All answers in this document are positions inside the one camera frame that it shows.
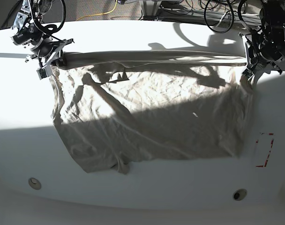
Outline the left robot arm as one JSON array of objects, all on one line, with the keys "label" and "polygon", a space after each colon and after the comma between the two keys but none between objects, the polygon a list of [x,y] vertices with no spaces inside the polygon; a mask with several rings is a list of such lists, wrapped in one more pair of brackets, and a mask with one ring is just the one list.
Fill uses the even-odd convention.
[{"label": "left robot arm", "polygon": [[242,38],[246,67],[242,74],[250,80],[257,71],[271,65],[280,74],[282,70],[278,64],[285,60],[285,0],[263,0],[259,13],[261,25],[259,30],[252,29],[244,21],[241,8],[238,5],[238,17],[242,25],[249,31],[251,39],[239,34]]}]

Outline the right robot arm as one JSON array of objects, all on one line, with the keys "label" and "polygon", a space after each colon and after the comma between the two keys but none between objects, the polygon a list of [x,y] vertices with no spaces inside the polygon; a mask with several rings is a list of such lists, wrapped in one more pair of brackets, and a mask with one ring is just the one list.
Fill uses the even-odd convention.
[{"label": "right robot arm", "polygon": [[43,16],[51,9],[51,0],[24,0],[20,11],[11,27],[12,42],[28,49],[26,62],[37,59],[39,69],[48,65],[65,66],[63,47],[73,43],[73,39],[59,39],[55,33],[59,32],[66,21],[66,4],[60,1],[62,18],[60,24],[42,24]]}]

